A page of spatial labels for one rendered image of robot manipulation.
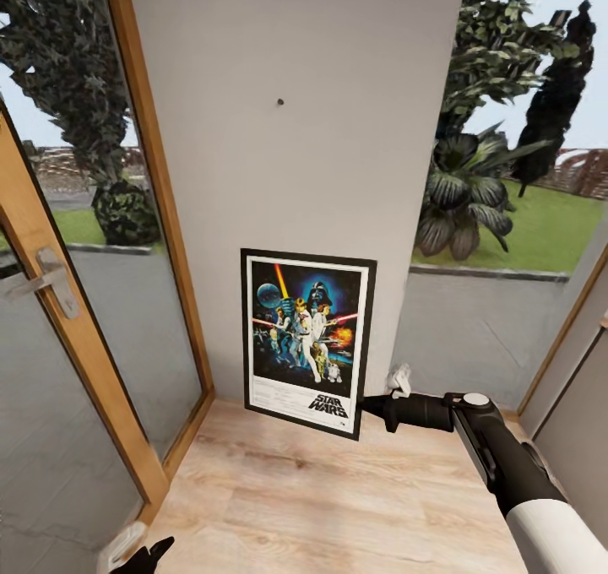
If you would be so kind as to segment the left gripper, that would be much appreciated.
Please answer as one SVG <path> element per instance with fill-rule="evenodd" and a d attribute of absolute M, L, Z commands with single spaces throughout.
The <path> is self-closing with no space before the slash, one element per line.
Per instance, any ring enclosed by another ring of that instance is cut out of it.
<path fill-rule="evenodd" d="M 122 567 L 118 567 L 111 574 L 155 574 L 157 562 L 163 554 L 172 547 L 175 539 L 173 536 L 157 542 L 151 549 L 139 548 L 138 552 Z"/>

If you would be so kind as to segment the poster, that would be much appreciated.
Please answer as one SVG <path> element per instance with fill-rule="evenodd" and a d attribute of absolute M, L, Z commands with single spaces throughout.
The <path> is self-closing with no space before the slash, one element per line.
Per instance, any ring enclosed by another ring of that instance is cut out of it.
<path fill-rule="evenodd" d="M 240 255 L 244 408 L 359 441 L 378 260 Z"/>

